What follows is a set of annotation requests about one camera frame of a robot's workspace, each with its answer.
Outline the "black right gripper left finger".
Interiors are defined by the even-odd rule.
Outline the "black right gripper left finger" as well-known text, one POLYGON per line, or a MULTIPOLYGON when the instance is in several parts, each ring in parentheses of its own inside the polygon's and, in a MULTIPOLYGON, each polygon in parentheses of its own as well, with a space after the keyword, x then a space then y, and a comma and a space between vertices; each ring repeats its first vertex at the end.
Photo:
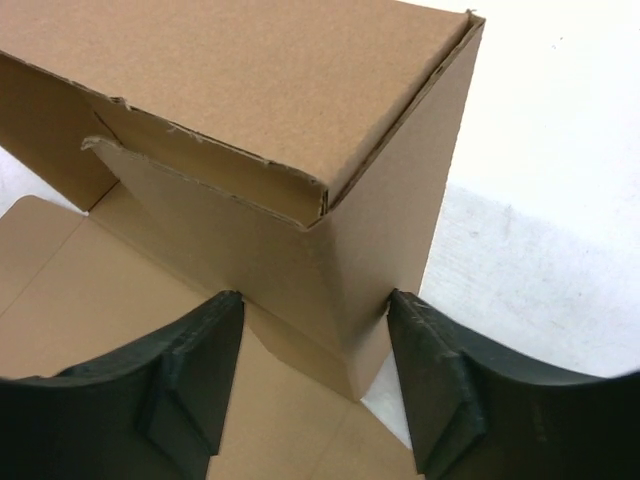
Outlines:
POLYGON ((1 383, 5 479, 203 479, 219 453, 244 327, 222 291, 55 376, 1 383))

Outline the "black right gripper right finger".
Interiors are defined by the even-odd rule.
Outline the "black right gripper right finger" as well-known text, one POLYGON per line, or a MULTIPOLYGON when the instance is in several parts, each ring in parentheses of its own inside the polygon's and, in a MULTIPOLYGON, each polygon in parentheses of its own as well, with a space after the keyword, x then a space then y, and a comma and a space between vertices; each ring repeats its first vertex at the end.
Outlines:
POLYGON ((387 323, 427 479, 635 479, 639 376, 554 366, 396 290, 387 323))

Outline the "brown cardboard box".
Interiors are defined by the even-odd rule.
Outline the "brown cardboard box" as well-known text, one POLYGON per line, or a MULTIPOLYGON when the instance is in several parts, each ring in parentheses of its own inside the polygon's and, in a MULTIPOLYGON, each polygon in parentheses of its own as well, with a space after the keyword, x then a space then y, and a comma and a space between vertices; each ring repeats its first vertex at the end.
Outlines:
POLYGON ((1 144, 68 201, 1 217, 1 383, 230 290, 203 479, 412 479, 361 400, 420 289, 484 22, 400 1, 5 1, 1 144))

